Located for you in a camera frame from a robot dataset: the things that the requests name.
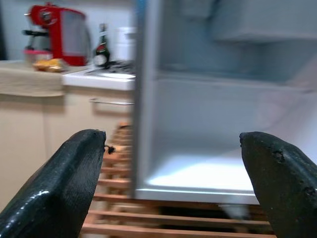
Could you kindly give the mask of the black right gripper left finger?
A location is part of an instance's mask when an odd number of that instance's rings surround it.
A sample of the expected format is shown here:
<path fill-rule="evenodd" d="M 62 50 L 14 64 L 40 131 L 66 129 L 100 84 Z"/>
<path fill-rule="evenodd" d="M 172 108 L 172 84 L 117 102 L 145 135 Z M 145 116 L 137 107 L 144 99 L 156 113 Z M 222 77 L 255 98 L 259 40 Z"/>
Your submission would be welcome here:
<path fill-rule="evenodd" d="M 79 238 L 98 183 L 106 132 L 73 134 L 0 212 L 0 238 Z"/>

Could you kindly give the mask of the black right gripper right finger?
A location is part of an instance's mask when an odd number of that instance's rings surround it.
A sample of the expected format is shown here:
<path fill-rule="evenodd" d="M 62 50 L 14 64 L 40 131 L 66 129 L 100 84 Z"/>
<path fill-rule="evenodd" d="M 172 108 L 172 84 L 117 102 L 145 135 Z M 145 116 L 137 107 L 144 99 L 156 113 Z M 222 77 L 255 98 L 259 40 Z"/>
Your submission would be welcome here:
<path fill-rule="evenodd" d="M 254 193 L 277 238 L 317 238 L 317 165 L 271 134 L 239 138 Z"/>

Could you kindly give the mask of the silver fridge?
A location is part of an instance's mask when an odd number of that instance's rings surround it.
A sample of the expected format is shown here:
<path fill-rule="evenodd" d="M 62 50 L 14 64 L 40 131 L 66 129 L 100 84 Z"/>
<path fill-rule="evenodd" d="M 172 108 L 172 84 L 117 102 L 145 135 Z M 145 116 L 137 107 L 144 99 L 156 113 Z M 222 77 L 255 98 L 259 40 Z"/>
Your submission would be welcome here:
<path fill-rule="evenodd" d="M 256 204 L 239 135 L 317 163 L 317 0 L 135 0 L 132 196 Z"/>

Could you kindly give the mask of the beige kitchen cabinet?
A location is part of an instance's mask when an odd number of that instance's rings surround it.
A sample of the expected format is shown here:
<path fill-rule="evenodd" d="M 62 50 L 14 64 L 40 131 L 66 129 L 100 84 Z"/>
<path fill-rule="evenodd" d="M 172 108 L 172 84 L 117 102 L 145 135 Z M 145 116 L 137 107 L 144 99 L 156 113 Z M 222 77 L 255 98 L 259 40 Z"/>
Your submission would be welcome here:
<path fill-rule="evenodd" d="M 57 97 L 0 95 L 0 211 L 71 135 L 92 128 L 111 136 L 130 119 L 131 105 L 90 99 L 131 102 L 132 97 L 132 91 L 70 86 Z"/>

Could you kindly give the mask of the white counter top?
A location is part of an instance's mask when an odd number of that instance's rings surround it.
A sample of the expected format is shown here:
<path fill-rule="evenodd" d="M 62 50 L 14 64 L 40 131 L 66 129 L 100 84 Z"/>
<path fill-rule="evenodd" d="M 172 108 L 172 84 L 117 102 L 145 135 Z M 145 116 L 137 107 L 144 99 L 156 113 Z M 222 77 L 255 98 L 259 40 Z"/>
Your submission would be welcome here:
<path fill-rule="evenodd" d="M 127 73 L 111 73 L 99 69 L 85 69 L 62 76 L 64 86 L 98 88 L 118 91 L 134 89 L 135 75 Z"/>

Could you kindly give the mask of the wooden slat rack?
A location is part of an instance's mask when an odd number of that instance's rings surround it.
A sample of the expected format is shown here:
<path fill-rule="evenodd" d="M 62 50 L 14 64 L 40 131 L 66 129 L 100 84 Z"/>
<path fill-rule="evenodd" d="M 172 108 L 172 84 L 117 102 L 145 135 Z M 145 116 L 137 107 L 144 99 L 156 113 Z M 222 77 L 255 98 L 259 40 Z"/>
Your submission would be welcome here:
<path fill-rule="evenodd" d="M 81 238 L 276 238 L 262 209 L 231 218 L 214 203 L 137 200 L 130 197 L 132 127 L 117 125 L 105 154 L 94 202 Z"/>

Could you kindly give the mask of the bread pieces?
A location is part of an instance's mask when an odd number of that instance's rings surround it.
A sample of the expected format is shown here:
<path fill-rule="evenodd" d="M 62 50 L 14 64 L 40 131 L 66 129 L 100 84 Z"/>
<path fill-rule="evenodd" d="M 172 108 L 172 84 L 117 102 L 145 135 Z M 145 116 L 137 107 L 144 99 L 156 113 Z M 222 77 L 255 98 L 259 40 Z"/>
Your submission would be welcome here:
<path fill-rule="evenodd" d="M 33 63 L 33 68 L 37 71 L 45 72 L 64 72 L 66 66 L 62 59 L 41 59 Z"/>

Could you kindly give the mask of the black stove grate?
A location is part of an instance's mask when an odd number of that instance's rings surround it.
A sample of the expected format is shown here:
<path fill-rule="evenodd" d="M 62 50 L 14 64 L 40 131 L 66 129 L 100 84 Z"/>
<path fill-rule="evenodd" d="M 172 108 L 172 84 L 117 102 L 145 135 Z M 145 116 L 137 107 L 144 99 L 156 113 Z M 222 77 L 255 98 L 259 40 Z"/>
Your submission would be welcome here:
<path fill-rule="evenodd" d="M 114 60 L 106 64 L 105 70 L 111 73 L 135 74 L 135 64 L 131 60 Z"/>

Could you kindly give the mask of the container with pink lid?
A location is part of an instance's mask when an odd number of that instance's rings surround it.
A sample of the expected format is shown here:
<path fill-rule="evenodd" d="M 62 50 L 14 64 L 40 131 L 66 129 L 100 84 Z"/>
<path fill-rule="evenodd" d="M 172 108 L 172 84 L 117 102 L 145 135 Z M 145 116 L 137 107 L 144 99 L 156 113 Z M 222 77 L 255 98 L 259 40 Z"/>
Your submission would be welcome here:
<path fill-rule="evenodd" d="M 53 58 L 53 55 L 49 51 L 45 50 L 28 50 L 23 51 L 25 63 L 29 66 L 32 66 L 38 60 L 50 60 Z"/>

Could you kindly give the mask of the dark glass bottle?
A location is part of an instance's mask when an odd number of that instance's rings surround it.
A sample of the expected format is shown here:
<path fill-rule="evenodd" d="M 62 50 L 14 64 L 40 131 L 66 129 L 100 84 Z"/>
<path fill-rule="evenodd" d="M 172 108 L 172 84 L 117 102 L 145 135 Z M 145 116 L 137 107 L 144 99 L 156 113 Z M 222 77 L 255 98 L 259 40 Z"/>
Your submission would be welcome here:
<path fill-rule="evenodd" d="M 110 51 L 108 48 L 107 25 L 105 23 L 101 23 L 99 44 L 97 45 L 95 49 L 93 62 L 94 62 L 94 65 L 97 67 L 107 68 L 109 61 L 110 61 Z"/>

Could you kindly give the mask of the red coffee machine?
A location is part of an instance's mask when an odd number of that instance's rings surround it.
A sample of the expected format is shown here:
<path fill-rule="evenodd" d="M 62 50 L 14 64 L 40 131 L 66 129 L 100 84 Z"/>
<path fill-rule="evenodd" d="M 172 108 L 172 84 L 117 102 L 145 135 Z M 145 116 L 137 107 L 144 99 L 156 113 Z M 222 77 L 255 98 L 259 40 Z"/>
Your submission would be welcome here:
<path fill-rule="evenodd" d="M 41 27 L 22 31 L 30 37 L 25 49 L 49 51 L 54 59 L 62 59 L 70 66 L 88 63 L 91 48 L 84 13 L 47 2 L 33 5 L 25 15 L 31 24 Z"/>

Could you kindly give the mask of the white canister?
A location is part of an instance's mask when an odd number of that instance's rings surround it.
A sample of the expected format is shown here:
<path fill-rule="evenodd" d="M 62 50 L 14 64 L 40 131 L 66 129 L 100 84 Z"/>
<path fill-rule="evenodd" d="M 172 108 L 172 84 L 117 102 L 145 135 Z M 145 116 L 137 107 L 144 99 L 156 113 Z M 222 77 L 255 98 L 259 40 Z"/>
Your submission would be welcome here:
<path fill-rule="evenodd" d="M 136 47 L 136 28 L 119 27 L 116 30 L 114 58 L 116 60 L 134 60 Z"/>

